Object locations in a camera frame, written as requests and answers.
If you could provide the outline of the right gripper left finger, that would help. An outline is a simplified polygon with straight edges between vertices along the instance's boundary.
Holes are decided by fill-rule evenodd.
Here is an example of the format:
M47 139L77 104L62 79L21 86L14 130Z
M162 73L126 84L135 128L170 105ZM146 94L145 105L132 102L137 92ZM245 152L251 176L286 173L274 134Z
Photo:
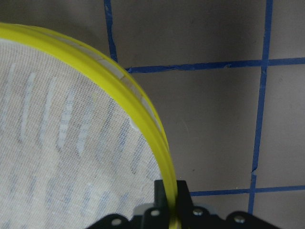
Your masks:
M142 229L168 229L170 213L162 180L154 181L154 202L146 207L141 220Z

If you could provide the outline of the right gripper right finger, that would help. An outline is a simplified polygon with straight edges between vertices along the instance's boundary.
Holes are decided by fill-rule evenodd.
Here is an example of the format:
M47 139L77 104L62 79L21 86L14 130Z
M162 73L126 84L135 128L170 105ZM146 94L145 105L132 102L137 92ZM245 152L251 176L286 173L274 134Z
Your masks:
M193 203L186 181L178 180L177 188L176 209L181 228L211 229L212 215L207 208Z

